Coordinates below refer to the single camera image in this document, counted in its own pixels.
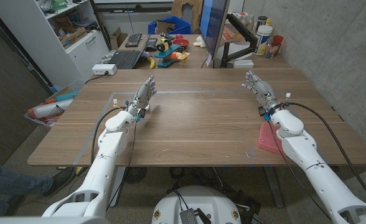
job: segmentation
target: monitor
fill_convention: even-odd
[[[219,48],[229,4],[230,0],[204,0],[202,6],[200,31],[212,59]]]

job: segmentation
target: shoe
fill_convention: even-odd
[[[7,210],[4,216],[13,216],[16,214],[17,210],[19,209],[20,205],[26,199],[26,195],[18,195],[18,196],[11,196],[8,203],[7,203]]]
[[[61,170],[58,174],[53,176],[53,184],[51,188],[44,193],[45,196],[53,196],[59,192],[63,187],[65,187],[73,177],[75,176],[75,167],[67,167]]]

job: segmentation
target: wooden table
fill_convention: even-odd
[[[366,165],[366,145],[298,69],[254,68],[283,101],[302,103],[323,116],[355,165]],[[154,75],[158,93],[150,101],[151,114],[137,124],[131,166],[281,166],[280,155],[256,146],[260,125],[259,103],[243,90],[246,69],[118,70],[115,75],[88,83],[28,159],[33,166],[90,165],[90,133],[102,112],[120,106]],[[316,139],[330,165],[346,165],[333,138],[312,113],[290,106]],[[98,134],[104,128],[100,124]],[[131,155],[133,129],[127,149],[117,161],[126,166]]]
[[[193,43],[195,42],[195,39],[199,36],[199,34],[184,34],[183,38],[190,41],[190,44],[187,48],[187,52],[190,52],[190,55],[187,59],[187,66],[183,66],[182,62],[174,62],[172,65],[169,66],[169,68],[201,68],[203,62],[208,58],[208,52],[207,48],[200,48],[195,47]],[[159,35],[151,35],[150,37],[156,37],[157,38],[157,44],[159,44],[160,37]],[[125,47],[125,43],[128,40],[128,38],[125,39],[125,41],[121,44],[121,47],[119,47],[119,50],[141,50],[146,45],[147,36],[142,35],[142,39],[139,43],[139,46],[137,47]],[[149,52],[151,55],[154,55],[158,53],[158,51],[155,52]],[[255,68],[291,68],[289,64],[285,61],[285,59],[280,55],[276,55],[273,58],[266,58],[265,56],[256,56],[251,55],[248,57],[248,59],[251,59],[253,63],[255,64]],[[135,68],[139,69],[148,69],[150,67],[150,62],[145,61],[144,63],[137,63]],[[206,64],[204,64],[203,68],[212,68],[213,62],[210,63],[210,65],[207,67]]]

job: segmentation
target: pink sponge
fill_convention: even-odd
[[[271,124],[271,127],[273,128],[274,137],[276,138],[278,147],[280,148],[283,155],[286,156],[286,154],[283,151],[283,147],[281,146],[281,140],[277,138],[276,134],[276,131],[279,129],[279,126],[273,126],[273,124]],[[271,133],[270,126],[266,121],[263,122],[262,125],[260,126],[258,147],[273,153],[281,154],[276,146],[275,140]]]

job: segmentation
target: banana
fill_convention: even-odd
[[[149,61],[149,62],[150,62],[150,69],[155,68],[155,66],[156,66],[156,61],[155,61],[152,57],[148,56],[148,57],[147,57],[147,61]]]

